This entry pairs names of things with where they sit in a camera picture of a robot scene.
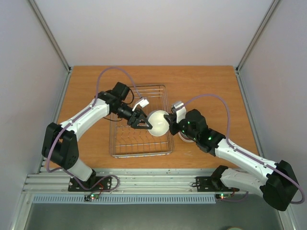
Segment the metal floor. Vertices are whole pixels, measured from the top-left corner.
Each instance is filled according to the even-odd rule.
[[[32,204],[25,230],[283,229],[278,212],[250,195],[241,203],[203,205]]]

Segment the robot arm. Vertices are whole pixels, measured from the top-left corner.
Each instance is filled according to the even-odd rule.
[[[186,112],[182,102],[174,104],[172,111],[172,114],[164,115],[172,135],[180,132],[185,138],[193,140],[202,151],[230,161],[247,172],[237,172],[220,166],[211,176],[217,191],[222,184],[239,188],[263,196],[264,200],[277,210],[286,210],[298,188],[273,169],[297,182],[290,164],[285,161],[276,163],[267,160],[236,145],[226,139],[225,135],[209,128],[206,119],[198,110]]]
[[[140,99],[133,108],[123,102],[129,91],[130,88],[127,85],[118,82],[112,90],[100,92],[97,99],[93,99],[87,107],[72,118],[59,125],[49,124],[46,129],[42,155],[47,157],[53,142],[56,141],[50,160],[80,180],[88,182],[87,186],[90,187],[96,173],[79,158],[78,141],[93,124],[110,113],[114,113],[119,118],[126,119],[127,124],[132,128],[152,128],[146,114],[136,107],[138,104],[142,107],[146,106],[148,104],[146,99]],[[55,140],[63,127],[69,124],[70,126],[66,128],[60,139]]]

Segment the wooden tabletop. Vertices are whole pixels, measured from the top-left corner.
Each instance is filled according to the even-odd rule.
[[[106,66],[76,66],[67,88],[58,122],[65,121],[85,108],[93,99],[99,73]],[[169,104],[186,102],[203,93],[214,93],[224,98],[230,108],[230,138],[238,145],[257,153],[248,117],[243,104],[234,69],[231,66],[124,66],[136,84],[163,84]],[[101,78],[100,91],[112,89],[116,82],[131,82],[119,70],[107,71]],[[207,124],[218,132],[226,132],[226,111],[215,98],[201,98],[187,106],[196,108]],[[109,154],[109,127],[101,119],[78,142],[81,159],[92,168],[216,168],[233,164],[204,153],[194,143],[183,142],[174,136],[174,151],[166,156],[116,159]]]

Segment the wire basket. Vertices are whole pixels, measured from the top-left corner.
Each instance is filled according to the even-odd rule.
[[[142,97],[146,97],[149,101],[149,105],[143,108],[146,115],[154,110],[170,112],[164,85],[139,85],[137,88]],[[133,87],[131,89],[136,102],[139,96]],[[129,94],[126,101],[131,100],[132,94]],[[115,114],[111,115],[111,119],[118,120]],[[166,155],[173,149],[173,136],[169,132],[161,137],[154,137],[146,129],[131,128],[127,125],[126,120],[110,122],[109,152],[115,158]]]

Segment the white wall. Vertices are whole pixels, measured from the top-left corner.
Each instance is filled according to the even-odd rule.
[[[307,193],[306,12],[306,0],[280,3],[242,79],[265,156],[289,162]],[[307,203],[292,207],[299,229],[306,229]]]
[[[26,0],[0,1],[0,229],[41,159],[66,71]]]
[[[36,0],[74,65],[238,65],[272,0]]]

